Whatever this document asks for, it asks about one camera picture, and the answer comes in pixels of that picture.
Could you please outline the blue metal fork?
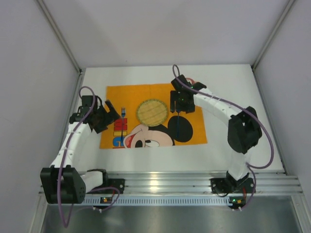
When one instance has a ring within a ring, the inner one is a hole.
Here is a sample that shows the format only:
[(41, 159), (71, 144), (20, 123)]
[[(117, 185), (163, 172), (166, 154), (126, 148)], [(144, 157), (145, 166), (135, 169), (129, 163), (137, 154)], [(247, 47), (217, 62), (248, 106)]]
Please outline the blue metal fork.
[(124, 131), (124, 119), (126, 116), (126, 109), (125, 107), (121, 108), (121, 142), (123, 142), (123, 131)]

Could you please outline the pink plastic cup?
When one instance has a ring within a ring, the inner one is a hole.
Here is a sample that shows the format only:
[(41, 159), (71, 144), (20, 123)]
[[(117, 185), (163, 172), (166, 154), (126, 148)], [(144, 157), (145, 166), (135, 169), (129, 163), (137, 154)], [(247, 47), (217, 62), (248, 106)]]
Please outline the pink plastic cup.
[(192, 78), (186, 78), (186, 79), (191, 85), (196, 83), (196, 81), (194, 81)]

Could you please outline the yellow woven round plate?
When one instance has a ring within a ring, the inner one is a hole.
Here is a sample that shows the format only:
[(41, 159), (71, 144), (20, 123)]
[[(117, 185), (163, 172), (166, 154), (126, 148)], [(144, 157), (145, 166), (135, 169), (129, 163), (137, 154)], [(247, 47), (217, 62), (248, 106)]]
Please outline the yellow woven round plate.
[(159, 99), (144, 100), (136, 109), (136, 117), (140, 124), (155, 127), (163, 124), (169, 116), (167, 104)]

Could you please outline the orange cartoon print cloth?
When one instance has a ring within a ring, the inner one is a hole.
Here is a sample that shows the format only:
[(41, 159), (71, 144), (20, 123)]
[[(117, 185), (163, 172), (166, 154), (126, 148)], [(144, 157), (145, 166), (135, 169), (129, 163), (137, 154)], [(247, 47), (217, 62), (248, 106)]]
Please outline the orange cartoon print cloth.
[[(180, 112), (179, 138), (176, 138), (177, 112), (170, 112), (171, 84), (120, 85), (106, 88), (106, 99), (117, 112), (125, 107), (123, 142), (121, 142), (121, 118), (101, 134), (101, 149), (132, 149), (200, 145), (207, 143), (203, 112), (196, 107), (193, 113)], [(159, 99), (167, 104), (168, 119), (161, 125), (148, 127), (140, 124), (136, 109), (147, 99)]]

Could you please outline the blue metal spoon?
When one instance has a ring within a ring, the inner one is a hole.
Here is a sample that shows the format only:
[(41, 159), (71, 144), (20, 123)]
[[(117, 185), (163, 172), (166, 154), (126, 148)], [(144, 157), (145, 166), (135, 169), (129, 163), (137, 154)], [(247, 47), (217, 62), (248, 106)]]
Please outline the blue metal spoon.
[(176, 138), (179, 138), (179, 131), (180, 131), (180, 110), (177, 110)]

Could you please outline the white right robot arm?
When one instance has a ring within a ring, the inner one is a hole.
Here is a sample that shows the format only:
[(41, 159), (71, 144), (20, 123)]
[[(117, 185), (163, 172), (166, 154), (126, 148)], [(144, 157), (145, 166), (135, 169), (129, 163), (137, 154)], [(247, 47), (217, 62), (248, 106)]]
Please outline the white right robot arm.
[(246, 154), (262, 137), (260, 125), (244, 111), (237, 111), (229, 103), (221, 101), (206, 85), (190, 84), (184, 75), (171, 81), (171, 112), (192, 113), (196, 107), (213, 114), (227, 126), (227, 142), (232, 149), (231, 162), (226, 179), (238, 187), (249, 175)]

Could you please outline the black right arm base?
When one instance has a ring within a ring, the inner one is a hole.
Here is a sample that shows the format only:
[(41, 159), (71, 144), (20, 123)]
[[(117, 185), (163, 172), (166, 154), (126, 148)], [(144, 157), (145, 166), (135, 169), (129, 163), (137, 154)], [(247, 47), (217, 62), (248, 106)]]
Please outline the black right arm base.
[(210, 179), (211, 191), (220, 197), (228, 194), (251, 194), (256, 190), (255, 181), (249, 177), (249, 172), (239, 180), (235, 180), (228, 172), (225, 177)]

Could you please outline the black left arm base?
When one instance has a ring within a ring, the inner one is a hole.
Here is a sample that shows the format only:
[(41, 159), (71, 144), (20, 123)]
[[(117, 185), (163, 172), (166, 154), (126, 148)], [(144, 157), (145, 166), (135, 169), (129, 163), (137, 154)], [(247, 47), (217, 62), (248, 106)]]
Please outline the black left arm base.
[(117, 194), (117, 190), (123, 194), (125, 189), (125, 179), (109, 178), (104, 184), (92, 189), (89, 194)]

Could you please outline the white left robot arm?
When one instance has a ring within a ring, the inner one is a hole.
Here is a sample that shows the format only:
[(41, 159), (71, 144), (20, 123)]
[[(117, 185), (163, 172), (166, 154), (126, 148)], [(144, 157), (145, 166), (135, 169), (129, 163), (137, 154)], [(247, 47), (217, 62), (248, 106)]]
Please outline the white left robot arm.
[(82, 96), (81, 106), (69, 118), (67, 136), (56, 158), (40, 172), (49, 204), (81, 204), (87, 193), (108, 187), (109, 178), (105, 169), (92, 168), (82, 175), (76, 166), (91, 133), (107, 130), (120, 117), (111, 101), (102, 101), (98, 96)]

